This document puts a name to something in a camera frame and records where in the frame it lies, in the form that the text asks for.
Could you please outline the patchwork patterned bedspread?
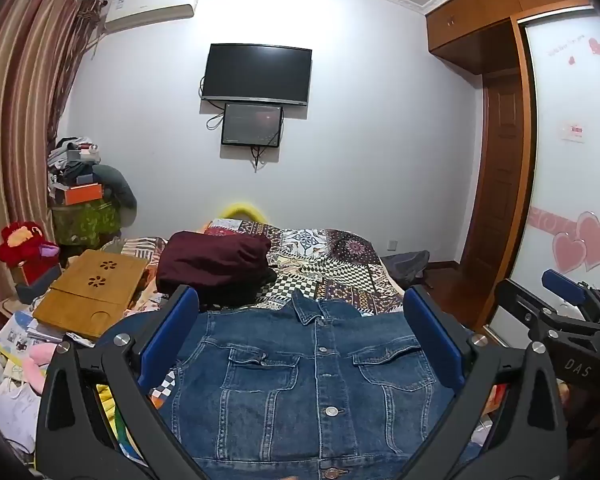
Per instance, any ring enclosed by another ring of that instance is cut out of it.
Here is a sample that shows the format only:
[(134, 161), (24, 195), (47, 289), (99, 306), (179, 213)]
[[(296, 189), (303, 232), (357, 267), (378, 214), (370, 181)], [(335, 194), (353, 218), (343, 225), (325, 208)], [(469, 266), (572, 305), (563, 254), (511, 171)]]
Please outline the patchwork patterned bedspread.
[(262, 235), (276, 280), (258, 292), (255, 308), (278, 310), (298, 289), (314, 299), (341, 299), (364, 315), (402, 309), (404, 290), (368, 240), (332, 229), (281, 229), (252, 220), (214, 219), (204, 235)]

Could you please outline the striped red curtain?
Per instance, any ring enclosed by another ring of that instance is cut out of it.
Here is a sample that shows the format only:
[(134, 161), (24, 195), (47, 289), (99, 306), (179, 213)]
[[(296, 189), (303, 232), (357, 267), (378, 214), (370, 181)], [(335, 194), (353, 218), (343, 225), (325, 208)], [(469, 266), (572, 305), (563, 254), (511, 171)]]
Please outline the striped red curtain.
[[(47, 153), (103, 4), (4, 0), (0, 6), (0, 243), (14, 221), (50, 227)], [(13, 291), (0, 263), (0, 301)]]

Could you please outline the orange box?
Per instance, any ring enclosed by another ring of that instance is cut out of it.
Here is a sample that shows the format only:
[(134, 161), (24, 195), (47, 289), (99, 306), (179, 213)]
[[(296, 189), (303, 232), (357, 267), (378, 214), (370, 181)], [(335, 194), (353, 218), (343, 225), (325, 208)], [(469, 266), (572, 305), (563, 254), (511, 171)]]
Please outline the orange box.
[(104, 191), (100, 183), (78, 185), (65, 190), (62, 202), (67, 206), (83, 204), (93, 200), (101, 200), (102, 194), (104, 194)]

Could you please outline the blue denim jacket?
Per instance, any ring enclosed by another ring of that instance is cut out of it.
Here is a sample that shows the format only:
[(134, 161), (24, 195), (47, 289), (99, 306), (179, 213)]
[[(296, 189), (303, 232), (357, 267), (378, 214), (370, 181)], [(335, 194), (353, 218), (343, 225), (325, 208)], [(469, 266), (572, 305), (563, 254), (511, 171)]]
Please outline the blue denim jacket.
[(403, 314), (301, 292), (201, 313), (172, 368), (160, 416), (212, 479), (392, 479), (453, 397)]

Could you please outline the maroon folded garment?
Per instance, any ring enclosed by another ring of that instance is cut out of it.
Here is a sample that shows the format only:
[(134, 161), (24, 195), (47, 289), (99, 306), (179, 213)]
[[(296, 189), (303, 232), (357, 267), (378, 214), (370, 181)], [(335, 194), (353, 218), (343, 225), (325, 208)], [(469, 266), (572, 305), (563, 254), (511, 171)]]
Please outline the maroon folded garment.
[(178, 286), (189, 286), (202, 310), (254, 304), (261, 288), (277, 278), (268, 263), (270, 248), (264, 236), (177, 232), (161, 253), (157, 290), (171, 295)]

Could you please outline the yellow curved tube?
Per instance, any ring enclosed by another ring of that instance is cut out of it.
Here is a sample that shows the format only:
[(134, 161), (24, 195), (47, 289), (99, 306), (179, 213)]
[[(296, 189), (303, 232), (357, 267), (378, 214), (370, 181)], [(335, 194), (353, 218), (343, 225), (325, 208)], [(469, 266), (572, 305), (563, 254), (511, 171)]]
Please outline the yellow curved tube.
[(258, 223), (268, 222), (262, 211), (260, 211), (256, 206), (244, 202), (229, 204), (220, 213), (220, 218), (249, 220)]

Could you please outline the small black wall monitor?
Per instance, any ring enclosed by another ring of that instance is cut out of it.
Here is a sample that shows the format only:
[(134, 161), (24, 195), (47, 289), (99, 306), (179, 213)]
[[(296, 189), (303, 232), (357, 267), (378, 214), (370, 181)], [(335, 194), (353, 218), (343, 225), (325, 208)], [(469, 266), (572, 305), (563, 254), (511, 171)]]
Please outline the small black wall monitor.
[(244, 148), (278, 148), (283, 128), (283, 107), (257, 103), (227, 103), (221, 143)]

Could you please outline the white air conditioner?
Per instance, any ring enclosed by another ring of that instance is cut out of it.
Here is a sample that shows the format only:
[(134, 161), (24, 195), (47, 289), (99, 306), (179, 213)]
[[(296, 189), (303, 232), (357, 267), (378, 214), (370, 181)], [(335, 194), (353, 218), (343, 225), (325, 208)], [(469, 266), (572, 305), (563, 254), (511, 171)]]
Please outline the white air conditioner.
[(104, 21), (106, 34), (184, 20), (195, 15), (198, 0), (111, 0)]

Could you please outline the dark grey bag on floor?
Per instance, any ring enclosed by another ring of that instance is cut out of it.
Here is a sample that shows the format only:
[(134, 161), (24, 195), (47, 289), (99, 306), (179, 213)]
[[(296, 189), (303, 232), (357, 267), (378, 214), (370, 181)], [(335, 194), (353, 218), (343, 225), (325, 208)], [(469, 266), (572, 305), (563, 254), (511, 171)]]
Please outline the dark grey bag on floor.
[(430, 252), (404, 252), (381, 258), (390, 278), (402, 289), (413, 285), (426, 285), (426, 270), (429, 263)]

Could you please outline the large black wall television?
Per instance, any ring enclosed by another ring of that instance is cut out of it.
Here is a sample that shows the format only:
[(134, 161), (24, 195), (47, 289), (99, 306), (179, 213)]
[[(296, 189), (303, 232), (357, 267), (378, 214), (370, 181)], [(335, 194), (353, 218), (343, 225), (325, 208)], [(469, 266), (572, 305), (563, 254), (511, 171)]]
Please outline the large black wall television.
[(307, 106), (311, 70), (311, 49), (212, 44), (201, 99)]

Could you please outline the wooden lap desk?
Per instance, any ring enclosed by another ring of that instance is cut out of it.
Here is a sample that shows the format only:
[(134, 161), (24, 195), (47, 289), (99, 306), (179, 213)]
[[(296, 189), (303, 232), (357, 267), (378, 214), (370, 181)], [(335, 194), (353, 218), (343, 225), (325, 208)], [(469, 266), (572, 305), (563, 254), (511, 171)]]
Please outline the wooden lap desk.
[(53, 281), (33, 317), (50, 327), (98, 339), (122, 319), (148, 261), (86, 250)]

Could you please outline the green patterned storage box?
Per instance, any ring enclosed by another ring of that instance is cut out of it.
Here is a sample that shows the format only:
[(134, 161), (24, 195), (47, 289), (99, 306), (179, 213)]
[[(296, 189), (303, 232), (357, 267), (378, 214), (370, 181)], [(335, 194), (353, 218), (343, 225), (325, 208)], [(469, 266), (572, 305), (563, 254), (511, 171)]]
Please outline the green patterned storage box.
[(52, 208), (55, 240), (59, 245), (97, 248), (121, 229), (118, 208), (109, 200), (92, 200)]

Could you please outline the red plush toy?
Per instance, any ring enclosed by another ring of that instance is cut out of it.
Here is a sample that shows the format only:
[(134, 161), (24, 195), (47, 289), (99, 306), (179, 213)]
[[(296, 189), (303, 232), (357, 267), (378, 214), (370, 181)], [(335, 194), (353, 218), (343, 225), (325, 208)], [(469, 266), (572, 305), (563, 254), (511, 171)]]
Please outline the red plush toy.
[(58, 265), (59, 247), (33, 221), (15, 221), (1, 232), (0, 261), (17, 284), (32, 285)]

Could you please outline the yellow duck blanket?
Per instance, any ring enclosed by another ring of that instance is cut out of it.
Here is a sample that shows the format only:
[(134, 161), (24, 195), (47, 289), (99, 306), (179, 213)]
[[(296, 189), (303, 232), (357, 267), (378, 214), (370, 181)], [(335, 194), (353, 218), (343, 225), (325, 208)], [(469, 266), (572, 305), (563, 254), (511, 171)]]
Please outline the yellow duck blanket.
[(106, 419), (108, 420), (108, 424), (118, 441), (121, 451), (125, 453), (128, 450), (129, 441), (126, 437), (125, 424), (117, 409), (114, 396), (112, 395), (110, 388), (105, 385), (97, 385), (96, 391), (98, 393), (100, 404), (102, 404), (102, 409), (105, 412)]

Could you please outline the pink plush toy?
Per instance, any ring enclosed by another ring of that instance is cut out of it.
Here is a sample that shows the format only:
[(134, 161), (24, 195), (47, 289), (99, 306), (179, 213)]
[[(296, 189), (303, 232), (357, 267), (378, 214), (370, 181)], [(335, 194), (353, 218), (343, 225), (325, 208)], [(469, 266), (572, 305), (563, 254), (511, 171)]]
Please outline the pink plush toy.
[(27, 356), (22, 360), (24, 380), (38, 394), (44, 390), (46, 367), (53, 359), (57, 344), (43, 342), (31, 347)]

